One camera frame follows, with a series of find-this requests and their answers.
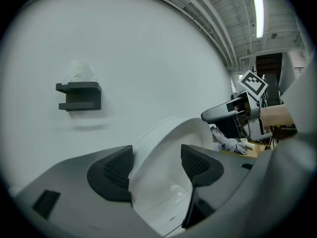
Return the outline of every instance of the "white tissue paper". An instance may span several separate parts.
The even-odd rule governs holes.
[[[90,64],[84,61],[72,60],[68,65],[67,76],[61,83],[66,85],[69,82],[97,82],[97,78]]]

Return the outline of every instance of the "fluorescent light fixture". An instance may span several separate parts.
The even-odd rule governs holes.
[[[256,27],[257,27],[257,38],[263,37],[264,30],[264,5],[263,0],[253,0],[254,8],[256,10]]]

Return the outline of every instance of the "black shelf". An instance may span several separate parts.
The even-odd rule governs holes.
[[[56,91],[66,94],[66,103],[58,109],[66,111],[86,111],[101,109],[101,87],[97,82],[70,82],[56,84]]]

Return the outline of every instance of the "toilet paper roll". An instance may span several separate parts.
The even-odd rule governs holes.
[[[242,142],[242,144],[244,144],[246,147],[250,148],[250,149],[254,149],[255,148],[255,145],[254,144],[251,144],[249,142]]]

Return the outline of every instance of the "wooden table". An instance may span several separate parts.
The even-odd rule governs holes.
[[[244,157],[257,158],[259,153],[264,151],[265,147],[268,146],[267,144],[261,144],[261,143],[257,143],[257,142],[251,142],[251,141],[248,141],[248,142],[251,143],[251,144],[254,144],[255,148],[253,150],[247,148],[247,150],[248,150],[247,154],[231,153],[231,152],[228,152],[228,151],[225,151],[225,150],[221,150],[220,153],[234,154],[234,155],[239,155],[239,156],[244,156]]]

